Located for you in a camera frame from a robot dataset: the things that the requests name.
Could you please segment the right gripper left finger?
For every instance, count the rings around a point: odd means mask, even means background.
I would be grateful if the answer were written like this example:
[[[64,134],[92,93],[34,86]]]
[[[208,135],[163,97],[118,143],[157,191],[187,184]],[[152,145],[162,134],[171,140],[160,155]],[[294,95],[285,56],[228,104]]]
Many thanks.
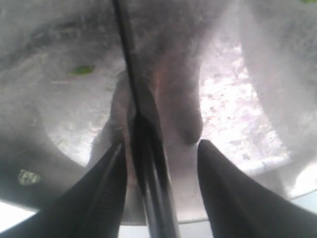
[[[112,145],[49,207],[1,233],[2,238],[116,238],[125,204],[124,147]]]

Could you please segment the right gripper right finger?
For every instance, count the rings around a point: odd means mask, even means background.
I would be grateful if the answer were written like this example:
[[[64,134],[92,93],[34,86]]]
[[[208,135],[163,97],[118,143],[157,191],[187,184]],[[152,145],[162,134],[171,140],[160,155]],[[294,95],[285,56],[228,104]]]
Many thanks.
[[[215,238],[315,238],[317,216],[270,191],[201,140],[197,172]]]

